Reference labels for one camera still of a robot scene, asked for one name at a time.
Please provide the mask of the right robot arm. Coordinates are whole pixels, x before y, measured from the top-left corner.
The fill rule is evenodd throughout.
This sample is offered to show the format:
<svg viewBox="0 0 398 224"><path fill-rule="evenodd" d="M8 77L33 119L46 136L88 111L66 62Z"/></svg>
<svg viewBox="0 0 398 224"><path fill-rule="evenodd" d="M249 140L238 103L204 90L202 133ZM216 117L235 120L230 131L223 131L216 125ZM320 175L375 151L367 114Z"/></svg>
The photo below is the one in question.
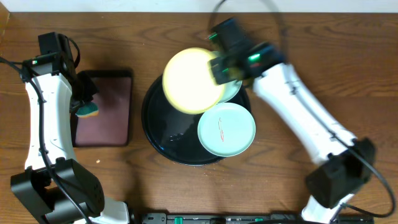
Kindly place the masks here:
<svg viewBox="0 0 398 224"><path fill-rule="evenodd" d="M305 183L310 192L303 220L331 223L373 174L376 149L344 128L312 95L293 65L273 45L213 40L210 66L216 82L252 80L253 92L283 119L317 168Z"/></svg>

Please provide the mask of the yellow plate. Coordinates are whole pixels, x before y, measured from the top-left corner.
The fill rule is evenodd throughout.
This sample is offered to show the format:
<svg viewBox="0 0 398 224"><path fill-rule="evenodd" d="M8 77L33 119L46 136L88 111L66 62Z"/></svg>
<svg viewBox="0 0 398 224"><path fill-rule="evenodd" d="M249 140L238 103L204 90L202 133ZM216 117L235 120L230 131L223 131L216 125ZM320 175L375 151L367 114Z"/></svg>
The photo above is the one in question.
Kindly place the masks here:
<svg viewBox="0 0 398 224"><path fill-rule="evenodd" d="M216 54L193 47L175 54L165 66L162 88L168 102L186 114L200 114L216 105L225 86L216 83L210 61Z"/></svg>

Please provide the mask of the light blue plate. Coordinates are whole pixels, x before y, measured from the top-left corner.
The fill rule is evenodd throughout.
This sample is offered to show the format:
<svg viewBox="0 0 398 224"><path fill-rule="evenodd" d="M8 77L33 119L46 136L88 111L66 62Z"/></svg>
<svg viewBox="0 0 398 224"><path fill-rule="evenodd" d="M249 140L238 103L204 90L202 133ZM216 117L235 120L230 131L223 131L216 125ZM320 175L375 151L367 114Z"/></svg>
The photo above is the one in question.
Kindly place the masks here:
<svg viewBox="0 0 398 224"><path fill-rule="evenodd" d="M256 135L252 114L236 103L221 103L204 112L197 127L201 145L220 157L244 152Z"/></svg>
<svg viewBox="0 0 398 224"><path fill-rule="evenodd" d="M211 51L211 56L212 56L211 59L214 59L216 57L222 57L221 53L218 51ZM225 102L231 100L232 98L234 98L238 94L238 92L243 84L242 81L233 81L233 82L229 82L226 84L218 85L218 84L216 84L216 82L213 78L213 75L211 74L211 71L210 71L210 76L211 76L213 82L215 83L215 85L222 89L222 95L220 96L219 100L217 101L218 104L225 103Z"/></svg>

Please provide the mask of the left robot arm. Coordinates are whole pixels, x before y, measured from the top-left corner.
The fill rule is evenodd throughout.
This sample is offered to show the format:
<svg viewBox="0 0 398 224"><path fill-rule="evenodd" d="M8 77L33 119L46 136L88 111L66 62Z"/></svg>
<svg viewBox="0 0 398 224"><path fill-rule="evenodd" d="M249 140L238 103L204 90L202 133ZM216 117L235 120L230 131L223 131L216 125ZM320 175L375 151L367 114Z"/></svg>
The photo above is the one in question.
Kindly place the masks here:
<svg viewBox="0 0 398 224"><path fill-rule="evenodd" d="M129 223L126 203L105 197L99 179L76 161L73 60L49 53L23 61L18 72L29 96L30 144L24 172L11 177L12 193L38 223Z"/></svg>

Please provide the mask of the green yellow sponge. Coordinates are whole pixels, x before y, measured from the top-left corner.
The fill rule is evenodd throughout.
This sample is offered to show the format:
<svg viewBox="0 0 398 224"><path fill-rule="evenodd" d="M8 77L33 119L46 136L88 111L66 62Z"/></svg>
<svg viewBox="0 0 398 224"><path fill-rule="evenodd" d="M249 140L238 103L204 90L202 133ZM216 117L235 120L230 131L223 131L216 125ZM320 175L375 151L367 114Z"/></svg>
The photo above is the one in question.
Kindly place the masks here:
<svg viewBox="0 0 398 224"><path fill-rule="evenodd" d="M98 106L93 102L88 102L80 107L75 114L79 118L88 118L90 116L96 116L98 112Z"/></svg>

